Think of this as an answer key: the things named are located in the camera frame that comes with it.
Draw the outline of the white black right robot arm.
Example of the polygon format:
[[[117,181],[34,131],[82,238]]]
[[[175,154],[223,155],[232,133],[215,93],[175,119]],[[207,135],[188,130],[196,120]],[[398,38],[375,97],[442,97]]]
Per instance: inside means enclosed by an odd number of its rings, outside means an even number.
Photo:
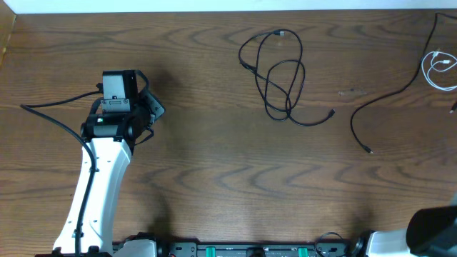
[[[350,255],[456,257],[456,206],[421,209],[405,229],[369,231],[359,238]]]

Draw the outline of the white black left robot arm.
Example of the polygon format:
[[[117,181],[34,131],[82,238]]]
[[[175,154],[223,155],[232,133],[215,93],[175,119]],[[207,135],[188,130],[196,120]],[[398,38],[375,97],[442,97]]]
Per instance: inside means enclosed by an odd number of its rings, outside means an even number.
[[[95,100],[77,140],[82,145],[81,173],[64,228],[53,256],[113,255],[113,225],[121,182],[137,138],[164,114],[160,101],[143,89],[127,113],[97,110]]]

